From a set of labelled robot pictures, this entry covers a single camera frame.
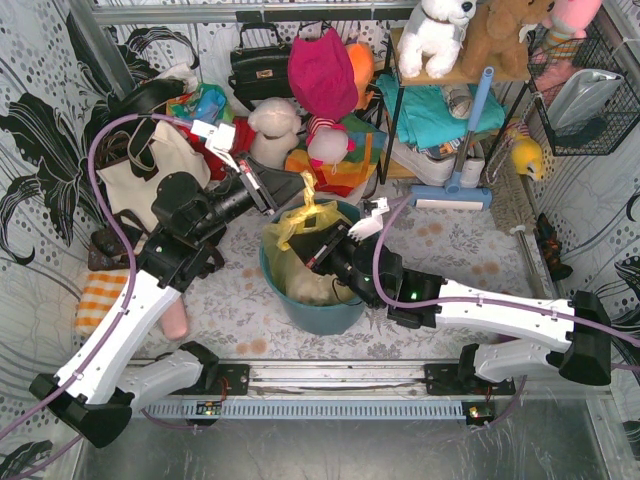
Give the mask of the yellow trash bag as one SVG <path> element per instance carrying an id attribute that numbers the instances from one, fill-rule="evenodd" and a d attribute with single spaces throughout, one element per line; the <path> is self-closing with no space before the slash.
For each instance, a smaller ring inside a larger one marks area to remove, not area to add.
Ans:
<path id="1" fill-rule="evenodd" d="M 353 222 L 338 210 L 333 200 L 315 201 L 315 178 L 308 171 L 304 180 L 304 204 L 281 214 L 274 223 L 263 228 L 262 246 L 276 288 L 290 300 L 307 306 L 357 305 L 356 295 L 340 285 L 335 274 L 319 275 L 307 268 L 288 241 L 298 234 L 317 233 L 338 220 L 349 226 Z"/>

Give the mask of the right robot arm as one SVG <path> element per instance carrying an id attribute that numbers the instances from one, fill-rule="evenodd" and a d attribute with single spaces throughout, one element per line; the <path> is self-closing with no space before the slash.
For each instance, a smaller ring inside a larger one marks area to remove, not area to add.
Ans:
<path id="1" fill-rule="evenodd" d="M 494 345 L 462 349 L 455 385 L 496 385 L 514 376 L 555 371 L 587 386 L 611 382 L 611 321 L 598 297 L 569 300 L 510 297 L 403 266 L 400 255 L 374 238 L 356 240 L 337 221 L 293 235 L 288 244 L 311 271 L 333 275 L 368 307 L 409 329 L 444 326 L 505 336 Z"/>

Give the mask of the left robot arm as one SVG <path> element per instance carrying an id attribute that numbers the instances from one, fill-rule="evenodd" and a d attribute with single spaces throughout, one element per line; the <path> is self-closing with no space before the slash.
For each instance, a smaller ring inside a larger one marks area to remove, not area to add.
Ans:
<path id="1" fill-rule="evenodd" d="M 301 174 L 248 156 L 239 158 L 237 170 L 211 191 L 188 172 L 162 179 L 151 205 L 158 223 L 135 256 L 119 298 L 71 360 L 33 380 L 31 393 L 93 446 L 104 448 L 135 412 L 169 394 L 220 392 L 219 359 L 195 341 L 140 370 L 127 366 L 193 280 L 223 267 L 217 245 L 227 225 L 251 208 L 271 215 L 304 188 Z"/>

